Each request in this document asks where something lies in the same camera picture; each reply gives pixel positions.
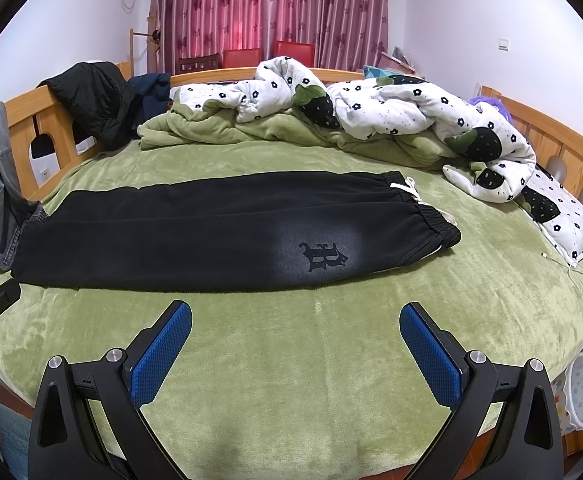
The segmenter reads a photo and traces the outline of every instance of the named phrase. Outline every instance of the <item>silver bolt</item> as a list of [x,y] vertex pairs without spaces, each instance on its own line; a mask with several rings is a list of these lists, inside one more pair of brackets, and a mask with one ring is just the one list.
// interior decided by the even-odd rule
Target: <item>silver bolt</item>
[[122,350],[120,348],[114,348],[107,352],[107,361],[117,363],[120,359],[122,359]]
[[471,359],[476,364],[481,365],[487,361],[487,356],[479,350],[474,350],[471,354],[469,354],[469,359]]
[[529,361],[529,366],[531,366],[537,372],[542,372],[545,369],[545,365],[538,359],[532,359]]
[[62,364],[62,357],[59,355],[52,357],[49,360],[49,368],[58,368]]

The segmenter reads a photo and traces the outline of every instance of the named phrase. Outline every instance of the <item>star print basket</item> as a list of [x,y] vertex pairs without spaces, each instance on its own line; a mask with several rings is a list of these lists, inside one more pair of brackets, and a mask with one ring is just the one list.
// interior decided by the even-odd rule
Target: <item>star print basket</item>
[[552,383],[563,435],[583,430],[583,352]]

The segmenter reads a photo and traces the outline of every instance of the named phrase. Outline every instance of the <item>blue textured pad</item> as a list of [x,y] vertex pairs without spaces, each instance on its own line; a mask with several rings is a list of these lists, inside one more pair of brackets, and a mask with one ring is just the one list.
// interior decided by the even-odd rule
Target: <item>blue textured pad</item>
[[400,333],[438,404],[452,410],[460,402],[460,373],[411,306],[400,312]]
[[190,332],[191,308],[182,303],[131,373],[129,394],[136,408],[156,398]]

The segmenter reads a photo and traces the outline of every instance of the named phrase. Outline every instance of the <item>purple floral curtain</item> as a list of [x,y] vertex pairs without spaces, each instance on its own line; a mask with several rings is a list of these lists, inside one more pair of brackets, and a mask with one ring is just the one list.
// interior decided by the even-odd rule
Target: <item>purple floral curtain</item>
[[161,30],[158,70],[177,73],[180,58],[260,46],[261,0],[152,0]]
[[387,0],[263,0],[262,47],[276,40],[314,43],[316,66],[356,70],[387,48]]

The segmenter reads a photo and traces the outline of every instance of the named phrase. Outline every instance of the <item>purple plush toy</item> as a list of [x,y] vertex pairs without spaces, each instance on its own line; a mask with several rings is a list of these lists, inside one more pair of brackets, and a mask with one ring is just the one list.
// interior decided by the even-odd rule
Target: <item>purple plush toy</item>
[[492,105],[503,115],[505,119],[507,119],[508,123],[513,124],[509,110],[505,108],[505,105],[503,104],[502,101],[500,101],[500,99],[497,99],[495,97],[484,97],[482,95],[479,95],[478,97],[474,97],[471,101],[469,101],[469,104],[474,106],[476,106],[478,103],[487,103],[489,105]]

